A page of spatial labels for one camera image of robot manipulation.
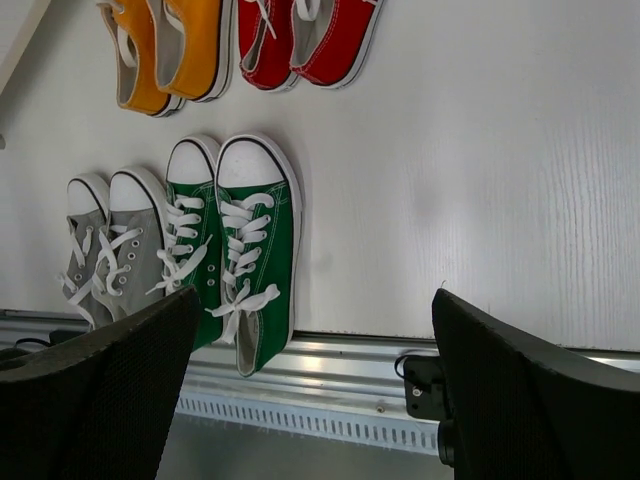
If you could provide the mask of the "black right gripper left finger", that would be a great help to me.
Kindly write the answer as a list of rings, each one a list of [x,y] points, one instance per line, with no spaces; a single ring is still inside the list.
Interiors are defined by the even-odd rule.
[[[33,353],[1,353],[4,479],[153,479],[200,321],[183,288]]]

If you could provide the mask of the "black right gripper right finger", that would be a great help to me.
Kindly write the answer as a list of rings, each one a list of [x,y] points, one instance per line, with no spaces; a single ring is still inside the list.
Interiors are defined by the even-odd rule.
[[[508,325],[445,289],[432,320],[457,479],[636,479],[639,376]]]

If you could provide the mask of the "grey canvas sneaker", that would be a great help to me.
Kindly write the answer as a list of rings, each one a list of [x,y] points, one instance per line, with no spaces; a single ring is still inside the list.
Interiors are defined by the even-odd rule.
[[[99,230],[100,251],[92,296],[111,321],[126,318],[165,296],[166,193],[140,166],[123,167],[110,180],[109,216]]]
[[[98,234],[108,220],[109,185],[97,174],[80,174],[69,181],[66,199],[71,256],[57,280],[67,303],[95,330],[112,322],[109,311],[92,294],[101,250]]]

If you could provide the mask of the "green canvas sneaker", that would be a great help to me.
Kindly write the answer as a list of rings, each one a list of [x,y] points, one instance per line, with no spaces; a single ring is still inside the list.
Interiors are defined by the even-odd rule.
[[[293,167],[259,133],[229,138],[218,155],[215,194],[222,236],[220,341],[236,349],[243,377],[260,371],[291,340],[303,198]]]
[[[221,305],[222,234],[215,195],[219,143],[204,134],[182,138],[172,149],[166,170],[167,240],[157,251],[161,280],[149,291],[169,295],[196,289],[201,318],[195,350],[219,339],[223,320],[211,312]]]

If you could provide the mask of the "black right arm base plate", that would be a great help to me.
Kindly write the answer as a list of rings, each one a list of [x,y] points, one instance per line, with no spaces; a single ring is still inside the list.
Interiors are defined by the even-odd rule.
[[[435,421],[440,462],[455,467],[457,434],[453,404],[439,355],[410,352],[400,355],[394,372],[403,381],[406,410],[410,417]]]

